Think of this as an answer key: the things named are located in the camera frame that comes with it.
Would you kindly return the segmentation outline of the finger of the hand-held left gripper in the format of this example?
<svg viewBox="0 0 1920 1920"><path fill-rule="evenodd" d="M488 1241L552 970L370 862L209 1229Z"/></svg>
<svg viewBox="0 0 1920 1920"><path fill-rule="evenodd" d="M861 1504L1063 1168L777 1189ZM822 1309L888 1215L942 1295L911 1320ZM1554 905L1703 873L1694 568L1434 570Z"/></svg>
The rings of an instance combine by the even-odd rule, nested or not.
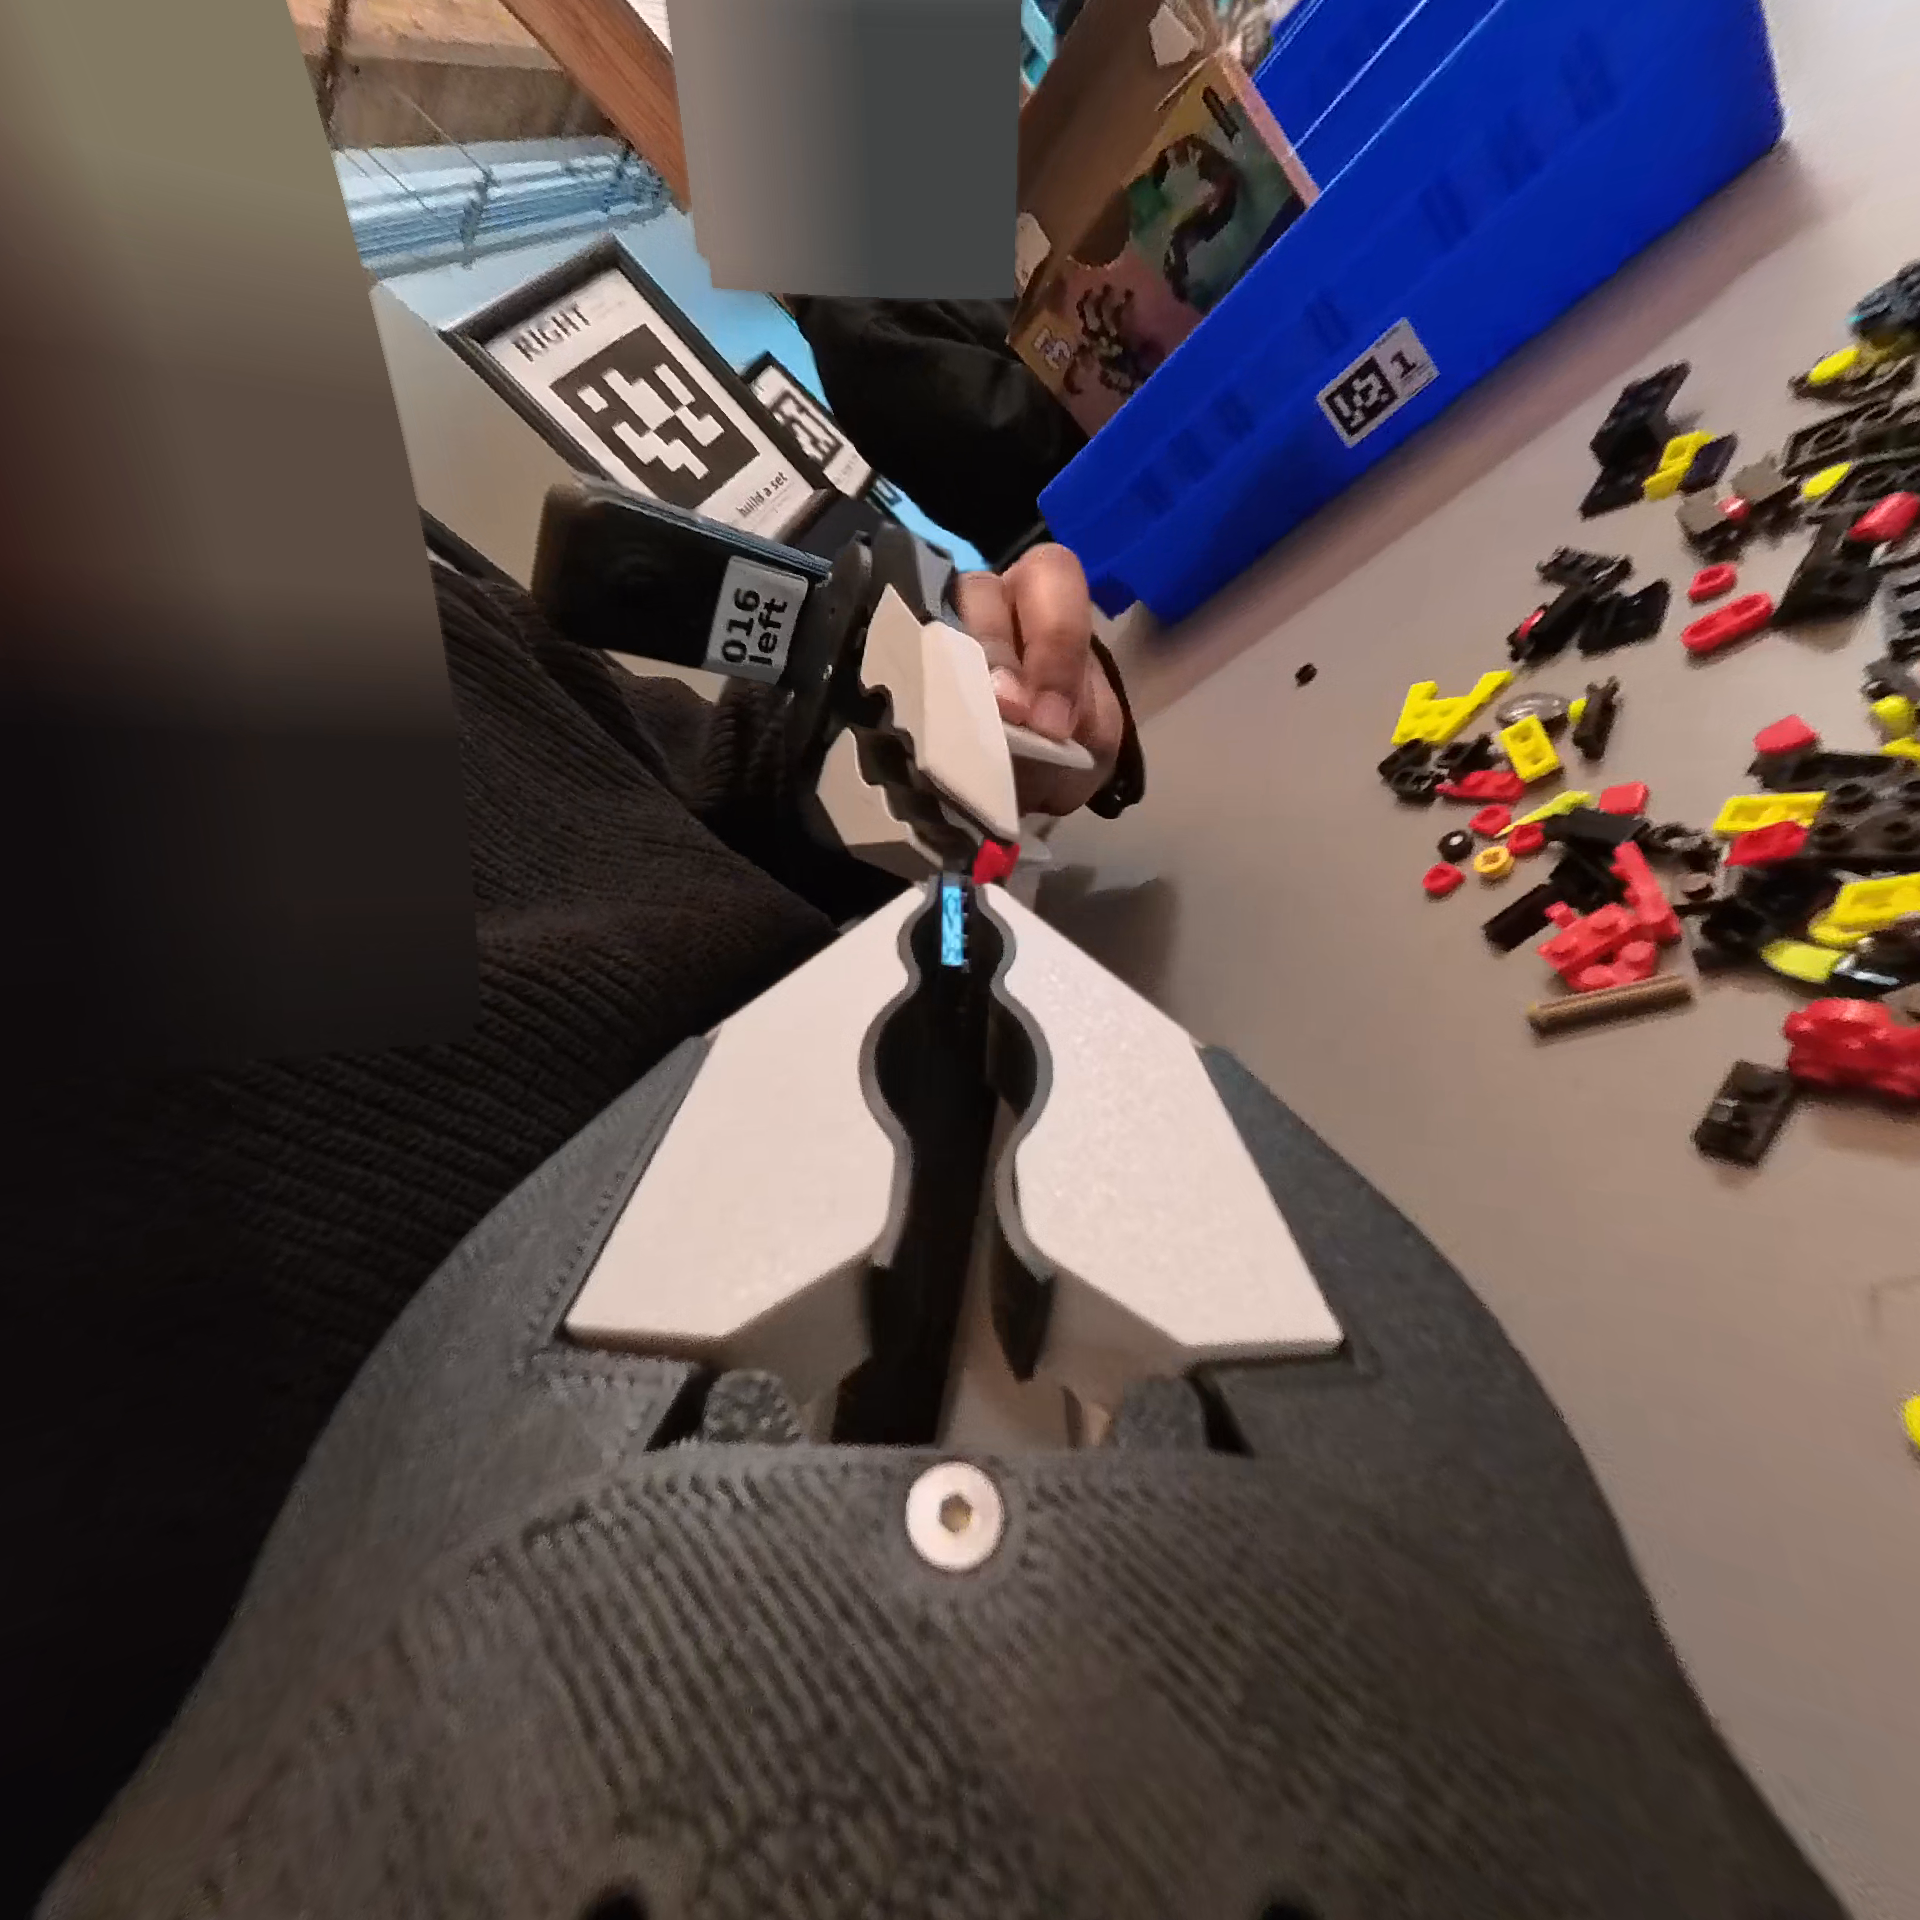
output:
<svg viewBox="0 0 1920 1920"><path fill-rule="evenodd" d="M854 671L861 694L854 729L890 735L917 784L932 790L973 833L1018 840L1012 753L1000 729L991 676L976 642L918 615L885 584Z"/></svg>
<svg viewBox="0 0 1920 1920"><path fill-rule="evenodd" d="M822 840L890 880L921 884L970 869L970 829L917 784L904 752L874 729L837 732L813 780L809 817Z"/></svg>

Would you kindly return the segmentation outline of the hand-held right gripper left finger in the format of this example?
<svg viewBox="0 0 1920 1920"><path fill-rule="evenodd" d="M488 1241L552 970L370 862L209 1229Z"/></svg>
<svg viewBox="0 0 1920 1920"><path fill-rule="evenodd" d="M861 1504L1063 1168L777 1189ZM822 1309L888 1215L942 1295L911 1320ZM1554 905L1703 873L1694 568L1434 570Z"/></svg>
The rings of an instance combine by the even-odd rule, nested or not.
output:
<svg viewBox="0 0 1920 1920"><path fill-rule="evenodd" d="M762 1370L804 1412L833 1400L871 1353L865 1272L901 1212L873 1037L937 900L937 882L901 894L711 1030L566 1309L572 1341Z"/></svg>

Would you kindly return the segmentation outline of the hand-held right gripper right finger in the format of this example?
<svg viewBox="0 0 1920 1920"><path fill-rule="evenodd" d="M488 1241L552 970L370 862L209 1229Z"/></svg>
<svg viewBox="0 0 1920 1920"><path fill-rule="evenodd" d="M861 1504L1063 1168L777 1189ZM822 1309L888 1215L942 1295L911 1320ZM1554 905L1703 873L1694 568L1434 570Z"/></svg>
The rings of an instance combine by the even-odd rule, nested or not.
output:
<svg viewBox="0 0 1920 1920"><path fill-rule="evenodd" d="M1000 886L966 1445L1078 1448L1127 1391L1343 1332L1202 1048Z"/></svg>

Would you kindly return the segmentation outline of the person's left forearm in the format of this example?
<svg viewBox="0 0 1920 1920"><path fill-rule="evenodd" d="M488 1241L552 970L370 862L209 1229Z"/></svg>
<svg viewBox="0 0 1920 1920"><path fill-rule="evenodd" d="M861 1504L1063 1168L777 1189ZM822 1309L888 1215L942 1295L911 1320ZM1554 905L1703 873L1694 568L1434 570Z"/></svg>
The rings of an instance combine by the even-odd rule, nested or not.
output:
<svg viewBox="0 0 1920 1920"><path fill-rule="evenodd" d="M925 516L1004 568L1087 434L1009 344L1012 298L784 294L830 413Z"/></svg>

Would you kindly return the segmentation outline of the tan lego rod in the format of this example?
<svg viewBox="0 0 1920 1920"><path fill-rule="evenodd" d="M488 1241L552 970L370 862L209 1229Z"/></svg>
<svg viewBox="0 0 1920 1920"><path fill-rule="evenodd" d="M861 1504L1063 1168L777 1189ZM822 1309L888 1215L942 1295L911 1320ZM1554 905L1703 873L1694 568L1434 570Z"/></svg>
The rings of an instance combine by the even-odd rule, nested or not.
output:
<svg viewBox="0 0 1920 1920"><path fill-rule="evenodd" d="M1640 1020L1692 1005L1695 988L1688 976L1657 973L1620 988L1570 991L1536 1001L1527 1008L1527 1026L1536 1037L1559 1037L1581 1028Z"/></svg>

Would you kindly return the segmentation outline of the yellow wedge lego plate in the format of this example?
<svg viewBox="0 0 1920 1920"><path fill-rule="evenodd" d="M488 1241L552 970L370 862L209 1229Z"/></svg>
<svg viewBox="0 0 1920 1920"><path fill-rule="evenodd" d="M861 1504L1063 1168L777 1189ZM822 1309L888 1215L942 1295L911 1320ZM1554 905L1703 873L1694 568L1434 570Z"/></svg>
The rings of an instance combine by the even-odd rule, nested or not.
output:
<svg viewBox="0 0 1920 1920"><path fill-rule="evenodd" d="M1516 681L1510 669L1481 674L1465 692L1442 694L1434 681L1407 686L1392 748L1444 748Z"/></svg>

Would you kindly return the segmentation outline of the pile of lego pieces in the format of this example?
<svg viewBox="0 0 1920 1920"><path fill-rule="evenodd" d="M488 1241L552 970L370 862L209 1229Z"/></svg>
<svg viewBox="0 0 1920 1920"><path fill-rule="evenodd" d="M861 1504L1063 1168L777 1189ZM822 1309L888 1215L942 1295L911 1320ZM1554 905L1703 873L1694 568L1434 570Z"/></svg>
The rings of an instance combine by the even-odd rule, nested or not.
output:
<svg viewBox="0 0 1920 1920"><path fill-rule="evenodd" d="M1801 991L1783 1062L1734 1062L1695 1122L1695 1152L1740 1168L1764 1161L1801 1096L1918 1101L1914 262L1863 293L1847 324L1788 382L1810 416L1743 461L1736 434L1674 410L1687 361L1626 382L1591 440L1576 513L1671 506L1692 574L1640 581L1626 554L1556 545L1504 640L1512 686L1444 748L1389 741L1375 767L1407 808L1466 808L1434 840L1425 898L1551 860L1481 926L1494 952L1538 946L1548 1001L1681 968L1758 968ZM1620 676L1601 671L1614 656L1671 636L1681 664L1708 664L1810 629L1872 638L1864 748L1778 717L1709 823L1660 817L1645 781L1599 784L1625 708ZM1500 729L1497 706L1528 687L1573 702L1565 732Z"/></svg>

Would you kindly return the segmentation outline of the person's left hand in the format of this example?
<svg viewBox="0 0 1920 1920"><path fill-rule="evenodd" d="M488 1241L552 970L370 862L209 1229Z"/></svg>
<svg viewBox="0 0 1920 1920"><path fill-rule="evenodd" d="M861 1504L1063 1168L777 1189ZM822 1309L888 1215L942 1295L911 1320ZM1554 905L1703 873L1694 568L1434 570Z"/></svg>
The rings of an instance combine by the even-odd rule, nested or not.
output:
<svg viewBox="0 0 1920 1920"><path fill-rule="evenodd" d="M1004 570L965 570L950 609L988 658L1004 722L1078 744L1087 767L1021 760L1021 814L1060 821L1086 808L1112 780L1127 738L1117 686L1095 650L1087 576L1060 544L1034 544Z"/></svg>

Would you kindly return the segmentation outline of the large framed marker sign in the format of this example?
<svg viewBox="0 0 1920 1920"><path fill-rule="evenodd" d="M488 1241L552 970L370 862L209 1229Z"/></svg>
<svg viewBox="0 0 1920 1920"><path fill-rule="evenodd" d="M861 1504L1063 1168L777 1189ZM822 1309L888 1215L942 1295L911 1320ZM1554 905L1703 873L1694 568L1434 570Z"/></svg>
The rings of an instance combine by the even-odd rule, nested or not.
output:
<svg viewBox="0 0 1920 1920"><path fill-rule="evenodd" d="M612 237L446 326L442 342L574 471L749 537L800 537L825 473Z"/></svg>

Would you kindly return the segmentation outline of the small framed marker sign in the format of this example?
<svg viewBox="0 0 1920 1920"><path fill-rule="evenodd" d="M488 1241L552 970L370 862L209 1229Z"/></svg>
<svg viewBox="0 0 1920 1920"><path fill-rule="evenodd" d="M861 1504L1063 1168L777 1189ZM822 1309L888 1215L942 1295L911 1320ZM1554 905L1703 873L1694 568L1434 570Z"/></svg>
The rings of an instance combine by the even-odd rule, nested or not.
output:
<svg viewBox="0 0 1920 1920"><path fill-rule="evenodd" d="M840 495L861 498L873 492L874 469L853 445L842 426L774 354L757 354L743 369L749 393L768 417L800 447L804 461L817 471L822 485Z"/></svg>

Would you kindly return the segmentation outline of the person's black sweater torso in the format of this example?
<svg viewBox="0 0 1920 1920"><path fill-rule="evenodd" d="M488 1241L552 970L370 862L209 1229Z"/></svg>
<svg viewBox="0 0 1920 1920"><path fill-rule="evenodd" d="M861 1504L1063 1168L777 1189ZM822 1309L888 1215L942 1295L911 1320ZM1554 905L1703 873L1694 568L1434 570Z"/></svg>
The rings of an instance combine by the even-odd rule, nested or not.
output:
<svg viewBox="0 0 1920 1920"><path fill-rule="evenodd" d="M478 1008L446 1044L5 1100L5 1914L199 1679L346 1382L463 1237L674 1046L887 898L772 690L703 702L433 565Z"/></svg>

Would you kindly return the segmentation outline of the wooden ceiling beam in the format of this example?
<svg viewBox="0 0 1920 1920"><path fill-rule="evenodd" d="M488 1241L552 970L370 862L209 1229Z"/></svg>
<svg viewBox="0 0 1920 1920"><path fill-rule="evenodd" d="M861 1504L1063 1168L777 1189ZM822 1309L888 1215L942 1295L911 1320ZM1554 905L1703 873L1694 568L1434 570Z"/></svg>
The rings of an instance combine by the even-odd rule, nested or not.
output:
<svg viewBox="0 0 1920 1920"><path fill-rule="evenodd" d="M662 5L289 1L288 14L336 145L615 136L688 204Z"/></svg>

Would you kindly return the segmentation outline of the printed cardboard box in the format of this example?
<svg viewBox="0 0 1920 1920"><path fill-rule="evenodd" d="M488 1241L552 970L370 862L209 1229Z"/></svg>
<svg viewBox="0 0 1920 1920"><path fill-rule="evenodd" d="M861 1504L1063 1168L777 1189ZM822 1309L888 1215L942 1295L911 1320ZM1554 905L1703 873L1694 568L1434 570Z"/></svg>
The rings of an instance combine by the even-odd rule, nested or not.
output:
<svg viewBox="0 0 1920 1920"><path fill-rule="evenodd" d="M1018 112L1007 344L1093 436L1314 196L1214 5L1084 5Z"/></svg>

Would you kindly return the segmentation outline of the blue plastic bin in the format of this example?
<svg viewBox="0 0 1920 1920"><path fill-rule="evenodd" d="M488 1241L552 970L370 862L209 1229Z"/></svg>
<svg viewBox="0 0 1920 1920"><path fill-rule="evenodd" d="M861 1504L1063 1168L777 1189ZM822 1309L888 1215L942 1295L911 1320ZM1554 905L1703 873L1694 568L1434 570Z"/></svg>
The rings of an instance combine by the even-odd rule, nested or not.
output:
<svg viewBox="0 0 1920 1920"><path fill-rule="evenodd" d="M1041 492L1170 624L1784 128L1758 1L1297 5L1255 87L1317 200Z"/></svg>

